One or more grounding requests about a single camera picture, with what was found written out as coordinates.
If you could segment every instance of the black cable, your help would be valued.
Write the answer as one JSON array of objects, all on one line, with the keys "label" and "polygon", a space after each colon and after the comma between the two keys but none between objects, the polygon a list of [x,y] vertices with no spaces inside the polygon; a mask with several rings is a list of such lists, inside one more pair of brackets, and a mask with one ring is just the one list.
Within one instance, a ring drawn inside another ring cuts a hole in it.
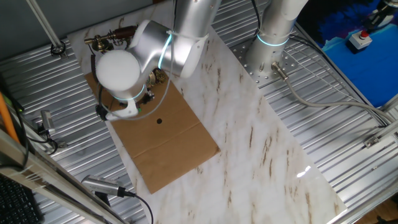
[{"label": "black cable", "polygon": [[260,14],[257,8],[256,0],[251,0],[251,3],[253,4],[254,12],[256,12],[256,17],[257,17],[257,30],[254,33],[254,36],[257,36],[261,28]]},{"label": "black cable", "polygon": [[88,44],[88,48],[90,48],[91,53],[95,56],[93,49],[91,49],[91,46]]},{"label": "black cable", "polygon": [[56,151],[58,150],[58,143],[56,141],[54,141],[53,139],[49,138],[49,137],[47,137],[46,141],[38,141],[36,139],[32,139],[32,138],[29,138],[29,137],[28,137],[28,139],[33,141],[33,142],[37,142],[37,143],[41,143],[41,144],[52,143],[53,147],[54,147],[54,150],[49,155],[52,155],[52,154],[56,153]]},{"label": "black cable", "polygon": [[125,196],[129,196],[129,197],[138,198],[141,202],[144,202],[144,204],[147,206],[147,208],[149,210],[149,213],[150,213],[150,218],[152,220],[151,224],[154,224],[154,215],[152,214],[152,210],[150,209],[150,206],[148,205],[148,203],[144,199],[142,199],[140,196],[138,196],[138,195],[136,195],[136,194],[134,194],[132,192],[128,192],[128,191],[124,192],[124,195]]},{"label": "black cable", "polygon": [[56,141],[54,141],[53,139],[50,139],[50,142],[52,142],[54,144],[54,150],[49,154],[49,156],[56,153],[58,150],[58,143]]},{"label": "black cable", "polygon": [[47,138],[46,141],[39,141],[39,140],[36,140],[36,139],[32,139],[30,137],[28,137],[28,139],[33,141],[33,142],[42,143],[42,144],[50,142],[50,138]]}]

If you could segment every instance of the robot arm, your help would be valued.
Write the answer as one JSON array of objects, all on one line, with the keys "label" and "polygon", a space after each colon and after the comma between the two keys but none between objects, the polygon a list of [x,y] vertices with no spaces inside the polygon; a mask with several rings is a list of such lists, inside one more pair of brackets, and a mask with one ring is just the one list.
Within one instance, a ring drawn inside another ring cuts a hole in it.
[{"label": "robot arm", "polygon": [[221,0],[177,1],[174,32],[154,21],[143,21],[126,51],[113,50],[99,60],[98,81],[116,99],[127,103],[127,108],[113,113],[116,116],[108,113],[108,120],[138,114],[135,104],[146,94],[146,81],[153,69],[169,72],[173,64],[173,75],[192,75],[220,4]]},{"label": "robot arm", "polygon": [[[272,71],[271,64],[281,60],[284,44],[307,1],[271,1],[263,13],[260,34],[248,51],[249,66],[260,72]],[[174,31],[154,21],[144,21],[126,51],[114,50],[99,60],[99,82],[116,99],[127,103],[126,109],[107,114],[107,119],[138,114],[135,103],[146,94],[146,81],[153,69],[170,72],[172,64],[173,75],[183,78],[192,75],[220,4],[221,0],[177,1]]]}]

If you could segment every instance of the cardboard sheet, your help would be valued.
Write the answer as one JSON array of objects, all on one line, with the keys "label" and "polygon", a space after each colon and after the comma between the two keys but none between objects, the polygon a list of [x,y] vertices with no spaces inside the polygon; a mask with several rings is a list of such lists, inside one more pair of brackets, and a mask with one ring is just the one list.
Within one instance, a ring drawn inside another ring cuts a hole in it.
[{"label": "cardboard sheet", "polygon": [[[85,77],[96,93],[92,74]],[[155,99],[141,105],[139,116],[159,104],[166,85],[152,88]],[[121,109],[116,100],[112,103],[113,97],[108,92],[104,91],[102,98],[105,105],[112,104],[112,110]],[[152,194],[220,151],[173,83],[154,113],[137,121],[113,121],[112,126]]]}]

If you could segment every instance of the marble slab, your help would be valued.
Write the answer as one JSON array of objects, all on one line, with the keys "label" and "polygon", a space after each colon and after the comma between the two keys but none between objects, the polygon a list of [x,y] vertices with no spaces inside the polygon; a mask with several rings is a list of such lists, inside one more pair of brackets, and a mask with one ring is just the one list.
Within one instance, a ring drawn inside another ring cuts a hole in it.
[{"label": "marble slab", "polygon": [[[165,2],[124,16],[170,23]],[[68,38],[84,73],[90,72],[85,37],[118,28],[120,18]],[[166,223],[328,223],[346,207],[284,126],[245,69],[216,32],[188,79],[172,78],[221,153],[150,194],[139,171],[107,122],[137,194]],[[143,206],[147,217],[149,212]]]}]

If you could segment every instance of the blue led ring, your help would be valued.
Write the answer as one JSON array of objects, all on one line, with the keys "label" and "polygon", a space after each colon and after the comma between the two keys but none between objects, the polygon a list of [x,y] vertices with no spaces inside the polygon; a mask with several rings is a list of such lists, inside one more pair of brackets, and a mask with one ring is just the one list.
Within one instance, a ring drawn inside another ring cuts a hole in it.
[{"label": "blue led ring", "polygon": [[257,37],[259,38],[259,40],[260,40],[263,44],[266,44],[266,45],[271,46],[271,47],[282,46],[282,45],[286,44],[286,42],[289,40],[289,38],[288,38],[285,42],[283,42],[283,43],[281,43],[281,44],[268,44],[267,42],[261,40],[261,38],[260,38],[260,36],[259,36],[258,34],[257,34]]},{"label": "blue led ring", "polygon": [[159,62],[157,63],[157,67],[159,69],[161,69],[160,67],[162,66],[162,61],[163,61],[164,55],[166,54],[167,46],[169,46],[170,41],[172,41],[172,35],[171,34],[169,35],[169,38],[167,38],[166,43],[163,46],[162,54],[160,55]]}]

